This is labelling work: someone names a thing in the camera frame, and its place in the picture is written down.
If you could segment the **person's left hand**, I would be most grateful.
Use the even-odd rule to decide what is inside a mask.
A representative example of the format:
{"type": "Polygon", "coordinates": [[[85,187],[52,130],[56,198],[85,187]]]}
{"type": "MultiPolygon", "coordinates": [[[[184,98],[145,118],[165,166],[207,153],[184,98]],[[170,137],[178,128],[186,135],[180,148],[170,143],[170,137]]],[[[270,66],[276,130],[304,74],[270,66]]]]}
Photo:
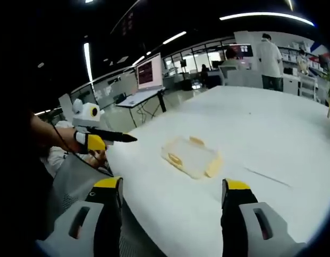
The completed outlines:
{"type": "Polygon", "coordinates": [[[106,163],[107,163],[105,151],[90,150],[89,153],[87,154],[87,156],[85,157],[85,162],[88,163],[90,166],[92,166],[95,169],[105,167],[106,163]]]}

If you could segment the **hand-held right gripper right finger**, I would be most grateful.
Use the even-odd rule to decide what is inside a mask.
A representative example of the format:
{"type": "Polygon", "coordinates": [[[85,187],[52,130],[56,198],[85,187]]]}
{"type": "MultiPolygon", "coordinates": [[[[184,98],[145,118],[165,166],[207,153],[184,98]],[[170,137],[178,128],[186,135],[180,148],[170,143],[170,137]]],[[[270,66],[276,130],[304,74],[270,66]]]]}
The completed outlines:
{"type": "Polygon", "coordinates": [[[297,256],[306,243],[297,243],[287,222],[267,203],[259,202],[249,185],[222,180],[223,256],[297,256]]]}

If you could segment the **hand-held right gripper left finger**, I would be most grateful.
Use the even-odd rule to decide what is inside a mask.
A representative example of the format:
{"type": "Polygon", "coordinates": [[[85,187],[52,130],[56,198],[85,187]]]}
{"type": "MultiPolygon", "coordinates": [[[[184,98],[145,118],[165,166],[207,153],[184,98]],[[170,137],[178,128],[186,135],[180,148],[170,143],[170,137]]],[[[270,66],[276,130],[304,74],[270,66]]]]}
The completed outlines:
{"type": "Polygon", "coordinates": [[[95,183],[83,201],[60,215],[46,240],[37,240],[43,256],[119,256],[122,209],[121,177],[95,183]]]}

